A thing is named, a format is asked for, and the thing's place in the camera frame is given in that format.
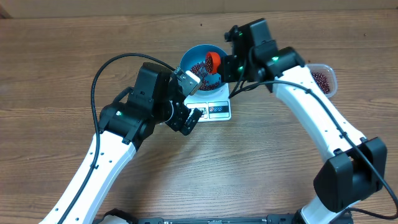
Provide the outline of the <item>red scoop with blue handle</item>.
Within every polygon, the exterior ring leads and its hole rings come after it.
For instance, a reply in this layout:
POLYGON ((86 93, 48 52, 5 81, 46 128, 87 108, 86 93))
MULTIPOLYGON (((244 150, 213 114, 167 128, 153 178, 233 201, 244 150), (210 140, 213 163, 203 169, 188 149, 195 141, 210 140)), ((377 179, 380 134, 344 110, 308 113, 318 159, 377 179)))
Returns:
POLYGON ((221 57, 216 52, 208 52, 205 57, 205 70, 209 74, 216 74, 221 65, 221 57))

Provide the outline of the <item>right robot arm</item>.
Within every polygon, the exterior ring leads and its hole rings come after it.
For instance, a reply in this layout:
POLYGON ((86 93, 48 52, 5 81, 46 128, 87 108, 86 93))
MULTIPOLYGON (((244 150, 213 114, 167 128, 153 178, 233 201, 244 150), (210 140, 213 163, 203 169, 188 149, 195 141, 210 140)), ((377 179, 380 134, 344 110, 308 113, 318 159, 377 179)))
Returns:
POLYGON ((215 64, 222 81, 266 86, 290 108, 323 159, 313 181, 315 198, 288 217, 290 223, 334 222, 384 188, 386 145, 366 138, 340 114, 304 59, 291 47, 277 47, 265 19, 233 26, 224 38, 232 53, 215 64))

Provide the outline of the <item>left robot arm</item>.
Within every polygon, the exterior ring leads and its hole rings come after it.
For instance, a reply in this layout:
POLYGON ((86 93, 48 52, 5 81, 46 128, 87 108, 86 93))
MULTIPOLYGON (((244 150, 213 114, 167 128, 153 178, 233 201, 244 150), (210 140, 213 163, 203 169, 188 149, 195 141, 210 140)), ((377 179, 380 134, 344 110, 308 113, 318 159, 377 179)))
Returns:
POLYGON ((116 177, 157 124, 191 133, 202 113, 183 102, 200 85, 189 70, 144 63, 135 85, 101 110, 83 162, 43 223, 92 223, 116 177))

